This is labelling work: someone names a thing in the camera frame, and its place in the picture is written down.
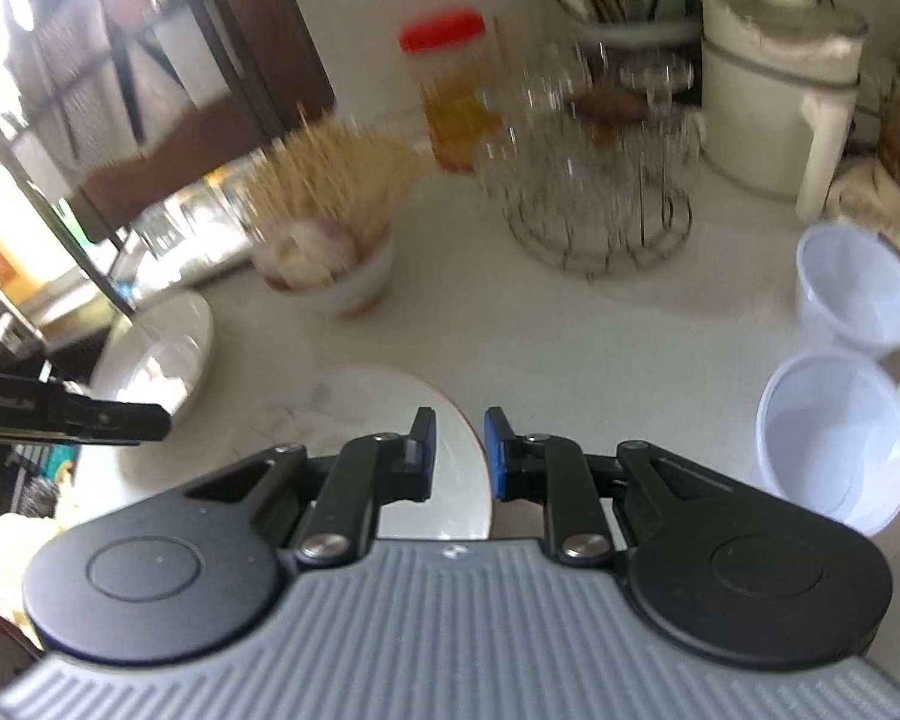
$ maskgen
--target table surface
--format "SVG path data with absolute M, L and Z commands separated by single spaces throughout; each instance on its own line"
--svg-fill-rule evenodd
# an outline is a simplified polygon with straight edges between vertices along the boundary
M 216 337 L 199 400 L 160 445 L 85 447 L 82 515 L 225 464 L 235 426 L 295 378 L 367 362 L 426 379 L 477 426 L 500 405 L 519 433 L 601 453 L 646 439 L 759 485 L 757 404 L 802 349 L 793 308 L 802 228 L 793 206 L 749 196 L 706 167 L 692 197 L 683 250 L 632 277 L 589 284 L 538 263 L 472 178 L 437 175 L 399 215 L 389 288 L 362 317 L 300 314 L 251 269 L 206 286 Z M 537 507 L 496 505 L 495 536 L 540 531 Z

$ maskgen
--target metal screw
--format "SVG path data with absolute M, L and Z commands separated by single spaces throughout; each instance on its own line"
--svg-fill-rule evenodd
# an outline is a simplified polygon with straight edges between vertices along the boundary
M 590 560 L 610 552 L 610 542 L 600 533 L 576 533 L 564 539 L 562 549 L 567 557 Z
M 350 539 L 339 533 L 317 533 L 300 544 L 300 552 L 313 560 L 333 560 L 350 548 Z

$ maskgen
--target jar with red lid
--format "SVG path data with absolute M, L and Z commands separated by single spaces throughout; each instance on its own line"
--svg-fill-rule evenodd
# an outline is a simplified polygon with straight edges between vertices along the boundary
M 431 14 L 404 26 L 400 47 L 420 87 L 434 157 L 444 170 L 473 170 L 477 143 L 501 124 L 485 102 L 493 61 L 484 19 L 470 8 Z

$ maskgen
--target gray gripper base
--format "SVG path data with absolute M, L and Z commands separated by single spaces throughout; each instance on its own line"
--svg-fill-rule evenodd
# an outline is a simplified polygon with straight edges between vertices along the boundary
M 615 582 L 534 541 L 378 541 L 305 574 L 203 659 L 120 670 L 50 656 L 0 696 L 16 720 L 890 720 L 862 659 L 765 674 L 648 629 Z

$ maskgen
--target bowl of garlic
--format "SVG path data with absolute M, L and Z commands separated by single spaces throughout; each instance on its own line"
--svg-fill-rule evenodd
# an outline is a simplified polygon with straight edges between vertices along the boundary
M 392 217 L 431 164 L 367 128 L 304 124 L 247 177 L 253 266 L 302 309 L 345 319 L 371 308 L 394 264 Z

